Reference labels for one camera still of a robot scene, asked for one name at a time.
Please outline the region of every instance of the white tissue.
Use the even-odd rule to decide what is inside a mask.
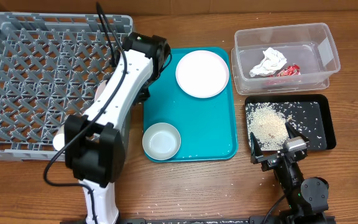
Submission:
[[[269,47],[264,51],[265,58],[251,69],[249,75],[255,77],[256,75],[262,75],[264,77],[273,75],[277,70],[283,68],[287,63],[287,59],[279,51]]]

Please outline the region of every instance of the white plate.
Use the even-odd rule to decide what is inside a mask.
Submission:
[[[173,157],[180,148],[178,130],[167,123],[151,125],[143,135],[143,149],[155,160],[166,160]]]
[[[224,90],[229,81],[229,68],[216,53],[196,50],[179,61],[176,78],[185,93],[209,98]]]

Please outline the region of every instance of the gray plastic crate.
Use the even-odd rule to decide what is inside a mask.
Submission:
[[[129,16],[107,17],[120,41],[134,30]],[[59,126],[112,73],[100,27],[97,15],[0,12],[0,160],[55,155]]]

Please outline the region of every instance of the pile of white grains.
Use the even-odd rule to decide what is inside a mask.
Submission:
[[[285,121],[285,115],[277,112],[271,103],[257,103],[247,114],[248,136],[254,133],[263,151],[280,150],[288,139]]]

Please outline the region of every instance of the black tray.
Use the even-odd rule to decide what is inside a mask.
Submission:
[[[290,114],[295,114],[295,117],[299,119],[295,119],[294,123],[298,124],[302,121],[302,125],[308,127],[307,131],[301,131],[310,140],[308,150],[319,151],[335,148],[336,139],[333,121],[329,111],[328,100],[324,95],[249,96],[246,99],[244,108],[247,108],[248,104],[255,103],[277,103],[278,106],[274,107],[276,111],[283,113],[286,117]],[[301,108],[290,106],[291,104],[301,106]],[[252,106],[248,107],[246,117],[252,108]]]

